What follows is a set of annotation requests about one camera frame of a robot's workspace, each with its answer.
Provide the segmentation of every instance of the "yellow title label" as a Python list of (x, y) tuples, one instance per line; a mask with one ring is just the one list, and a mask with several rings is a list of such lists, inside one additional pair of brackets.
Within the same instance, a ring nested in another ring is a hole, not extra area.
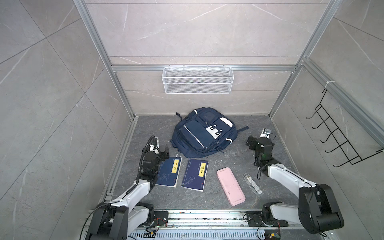
[(173, 162), (173, 168), (172, 168), (172, 173), (177, 173), (177, 166), (179, 165), (179, 160), (175, 159)]
[(205, 162), (202, 162), (200, 165), (199, 177), (204, 177), (205, 164), (206, 164)]

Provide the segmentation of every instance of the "cable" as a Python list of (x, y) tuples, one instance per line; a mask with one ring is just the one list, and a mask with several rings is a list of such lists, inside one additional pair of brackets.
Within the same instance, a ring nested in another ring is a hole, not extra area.
[(85, 220), (84, 225), (83, 225), (83, 227), (81, 228), (81, 232), (80, 232), (79, 240), (81, 240), (81, 235), (83, 234), (83, 230), (84, 230), (85, 224), (87, 223), (88, 219), (91, 217), (91, 215), (92, 215), (96, 210), (98, 210), (99, 208), (101, 208), (101, 207), (103, 207), (103, 206), (107, 206), (107, 205), (115, 204), (115, 203), (118, 203), (118, 202), (120, 202), (120, 201), (117, 201), (117, 202), (110, 202), (110, 203), (103, 204), (103, 205), (100, 205), (100, 206), (98, 206), (97, 208), (95, 208), (95, 209), (89, 214), (89, 216), (87, 217), (87, 219)]
[(288, 172), (291, 173), (292, 175), (294, 175), (294, 176), (300, 178), (304, 183), (306, 183), (306, 184), (308, 184), (308, 185), (310, 186), (310, 189), (312, 190), (312, 195), (311, 195), (311, 198), (310, 198), (309, 202), (311, 202), (312, 197), (313, 197), (314, 195), (316, 195), (315, 192), (314, 192), (314, 190), (313, 190), (313, 186), (312, 186), (311, 184), (309, 184), (307, 181), (305, 181), (303, 178), (301, 178), (299, 175), (297, 175), (297, 174), (295, 174), (295, 173), (293, 173), (293, 172), (291, 172), (291, 171), (288, 171)]
[(267, 222), (271, 222), (271, 221), (276, 221), (276, 219), (273, 219), (273, 220), (269, 220), (269, 221), (263, 222), (263, 223), (261, 223), (260, 226), (257, 228), (257, 230), (256, 230), (256, 236), (257, 236), (258, 239), (262, 240), (262, 239), (259, 237), (259, 235), (257, 235), (257, 232), (259, 231), (259, 228), (260, 228), (263, 224), (266, 225)]
[(163, 222), (166, 223), (166, 227), (168, 226), (168, 223), (164, 219), (162, 219), (162, 218), (156, 218), (156, 219), (157, 219), (157, 225), (159, 225), (159, 219), (160, 219), (160, 220), (162, 220)]
[(245, 215), (247, 215), (247, 214), (244, 214), (244, 216), (243, 216), (243, 222), (249, 222), (248, 219), (247, 219), (247, 221), (244, 220)]
[(148, 139), (147, 143), (145, 144), (145, 147), (143, 148), (143, 152), (141, 153), (140, 162), (139, 162), (139, 169), (137, 171), (137, 177), (136, 177), (136, 184), (139, 184), (141, 165), (143, 164), (144, 155), (145, 155), (145, 153), (147, 153), (147, 148), (149, 147), (152, 140), (153, 141), (156, 140), (155, 136), (153, 136), (153, 135)]
[(267, 165), (269, 165), (269, 164), (270, 164), (270, 163), (267, 163), (267, 164), (265, 164), (262, 168), (259, 169), (259, 171), (257, 172), (257, 175), (256, 175), (257, 180), (260, 180), (260, 178), (262, 177), (261, 171), (263, 170), (263, 168), (264, 168), (265, 166), (267, 166)]

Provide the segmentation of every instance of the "navy blue backpack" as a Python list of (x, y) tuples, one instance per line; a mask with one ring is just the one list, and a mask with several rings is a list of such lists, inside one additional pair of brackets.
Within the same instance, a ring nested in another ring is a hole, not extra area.
[(172, 143), (185, 157), (199, 158), (222, 152), (236, 138), (235, 124), (213, 108), (198, 108), (175, 127)]

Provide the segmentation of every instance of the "black metal hook rack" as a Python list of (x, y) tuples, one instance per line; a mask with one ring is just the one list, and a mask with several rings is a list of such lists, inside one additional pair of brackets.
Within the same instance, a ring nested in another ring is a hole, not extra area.
[[(328, 129), (329, 132), (330, 132), (330, 134), (328, 135), (327, 139), (326, 139), (324, 142), (320, 140), (320, 142), (325, 143), (326, 141), (328, 141), (328, 139), (330, 138), (330, 136), (332, 136), (332, 137), (335, 139), (336, 143), (338, 144), (338, 146), (337, 146), (336, 148), (332, 149), (331, 151), (325, 151), (325, 152), (333, 152), (333, 151), (335, 151), (336, 149), (340, 148), (340, 149), (342, 150), (342, 152), (344, 153), (345, 157), (347, 158), (348, 161), (346, 161), (345, 163), (340, 164), (340, 165), (338, 165), (338, 166), (336, 166), (336, 165), (333, 164), (334, 167), (341, 167), (341, 166), (343, 166), (344, 164), (346, 164), (346, 163), (348, 163), (348, 162), (349, 162), (351, 165), (354, 165), (354, 164), (356, 164), (356, 163), (358, 163), (358, 162), (361, 162), (361, 161), (364, 161), (364, 160), (366, 160), (366, 159), (368, 159), (368, 158), (370, 158), (370, 157), (373, 157), (373, 156), (375, 156), (375, 155), (381, 153), (381, 152), (384, 150), (384, 148), (383, 148), (383, 149), (380, 149), (380, 150), (376, 151), (374, 154), (372, 154), (372, 155), (370, 155), (370, 156), (368, 156), (368, 157), (366, 157), (366, 158), (361, 158), (361, 156), (359, 155), (359, 153), (356, 151), (356, 149), (353, 147), (353, 145), (350, 143), (350, 141), (349, 141), (349, 140), (347, 139), (347, 137), (344, 135), (344, 133), (342, 132), (342, 130), (341, 130), (341, 129), (339, 128), (339, 126), (335, 123), (335, 121), (332, 119), (332, 117), (328, 114), (327, 110), (325, 110), (325, 108), (322, 106), (321, 102), (323, 101), (324, 96), (325, 96), (325, 94), (327, 93), (327, 89), (324, 89), (324, 90), (322, 91), (322, 93), (324, 93), (324, 94), (323, 94), (323, 97), (321, 98), (319, 105), (317, 105), (317, 106), (315, 107), (315, 110), (316, 110), (315, 113), (314, 113), (310, 118), (307, 118), (307, 117), (305, 117), (305, 118), (306, 118), (306, 119), (311, 119), (315, 114), (319, 115), (319, 117), (321, 118), (322, 122), (320, 123), (319, 126), (317, 126), (317, 127), (312, 127), (312, 128), (313, 128), (313, 129), (316, 129), (316, 128), (320, 127), (322, 124), (325, 124), (325, 126), (327, 127), (327, 129)], [(327, 118), (323, 119), (323, 117), (319, 114), (319, 110), (320, 110), (320, 109), (323, 109), (323, 110), (325, 111), (325, 113), (328, 115)], [(328, 118), (331, 119), (331, 120), (333, 121), (333, 123), (335, 124), (335, 126), (336, 126), (336, 129), (333, 130), (333, 131), (330, 130), (329, 126), (328, 126), (327, 123), (325, 122)], [(341, 134), (343, 135), (343, 137), (346, 139), (345, 142), (343, 142), (343, 143), (340, 144), (340, 143), (337, 141), (336, 137), (333, 135), (333, 133), (336, 132), (336, 130), (339, 130), (339, 131), (341, 132)], [(341, 147), (342, 145), (347, 144), (347, 143), (352, 147), (353, 151), (355, 151), (355, 153), (357, 154), (357, 156), (354, 157), (354, 158), (352, 158), (352, 159), (349, 159), (349, 157), (347, 156), (347, 154), (344, 152), (344, 149)], [(355, 162), (355, 163), (352, 163), (351, 161), (354, 160), (354, 159), (356, 159), (356, 158), (360, 158), (360, 160), (357, 161), (357, 162)]]

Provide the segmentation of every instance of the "aluminum frame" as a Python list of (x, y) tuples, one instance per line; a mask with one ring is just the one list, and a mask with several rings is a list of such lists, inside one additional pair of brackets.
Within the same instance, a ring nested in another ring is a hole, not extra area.
[(312, 60), (304, 58), (305, 69), (348, 111), (350, 115), (372, 136), (373, 139), (384, 147), (384, 128), (367, 113), (348, 93), (323, 72)]
[(127, 110), (127, 113), (129, 114), (130, 118), (133, 119), (135, 117), (135, 114), (133, 113), (132, 107), (129, 104), (128, 98), (125, 95), (124, 89), (121, 86), (119, 79), (111, 68), (111, 61), (109, 60), (105, 47), (100, 39), (99, 34), (97, 33), (96, 27), (91, 18), (91, 14), (89, 13), (84, 0), (73, 0), (73, 2), (76, 5), (77, 10), (79, 11), (79, 14), (85, 24), (85, 27), (87, 28), (89, 35), (91, 36), (91, 39), (100, 55), (101, 60), (105, 65), (105, 68), (107, 69), (109, 76), (112, 79), (113, 84), (116, 87), (116, 90), (118, 91), (118, 94), (124, 104), (125, 109)]
[(231, 67), (233, 71), (295, 71), (296, 65), (263, 65), (263, 64), (191, 64), (191, 65), (167, 65), (167, 64), (132, 64), (132, 65), (112, 65), (113, 71), (163, 71), (164, 67)]
[(302, 69), (302, 67), (303, 67), (303, 65), (301, 64), (302, 60), (311, 54), (311, 52), (313, 51), (317, 42), (320, 40), (320, 38), (323, 35), (324, 31), (326, 30), (327, 26), (331, 22), (333, 16), (335, 15), (335, 13), (336, 13), (337, 9), (339, 8), (342, 1), (343, 0), (331, 0), (328, 3), (327, 8), (325, 9), (323, 15), (321, 16), (319, 23), (317, 24), (317, 26), (315, 28), (315, 31), (313, 32), (309, 42), (305, 46), (304, 51), (299, 58), (299, 61), (296, 64), (297, 65), (296, 71), (289, 76), (287, 82), (283, 86), (283, 89), (281, 90), (279, 96), (277, 97), (275, 103), (273, 104), (271, 110), (269, 111), (268, 115), (271, 118), (273, 118), (273, 116), (275, 115), (277, 109), (280, 107), (286, 94), (288, 93), (293, 82), (295, 81), (298, 73)]
[(120, 175), (120, 171), (122, 168), (122, 164), (124, 163), (125, 156), (128, 151), (128, 147), (131, 143), (133, 132), (135, 131), (136, 124), (137, 124), (138, 117), (135, 117), (128, 126), (127, 132), (125, 134), (125, 137), (122, 141), (120, 150), (119, 150), (119, 155), (112, 167), (112, 171), (110, 173), (110, 176), (107, 180), (107, 184), (104, 189), (104, 198), (101, 199), (100, 202), (110, 202), (112, 200), (113, 192), (115, 190), (115, 186), (117, 183), (117, 180)]

